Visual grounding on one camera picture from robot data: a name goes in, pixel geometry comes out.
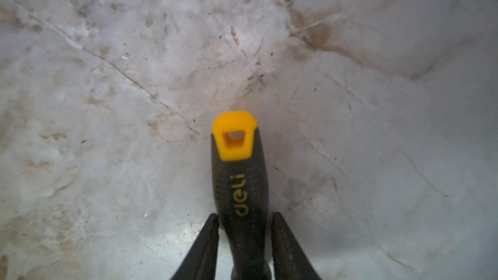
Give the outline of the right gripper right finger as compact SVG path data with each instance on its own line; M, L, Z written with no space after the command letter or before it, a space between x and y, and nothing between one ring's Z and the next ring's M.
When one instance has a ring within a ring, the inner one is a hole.
M321 280L280 212L272 214L271 242L275 279Z

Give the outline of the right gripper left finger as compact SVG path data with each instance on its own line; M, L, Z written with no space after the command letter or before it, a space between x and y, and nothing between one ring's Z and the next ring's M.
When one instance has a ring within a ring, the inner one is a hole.
M171 280L214 280L219 248L219 216L212 213Z

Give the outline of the black yellow deli screwdriver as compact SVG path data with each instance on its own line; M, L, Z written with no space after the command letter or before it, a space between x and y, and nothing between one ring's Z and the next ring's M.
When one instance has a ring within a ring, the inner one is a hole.
M211 171L217 213L233 258L232 279L270 279L265 259L267 168L258 124L247 111L215 119Z

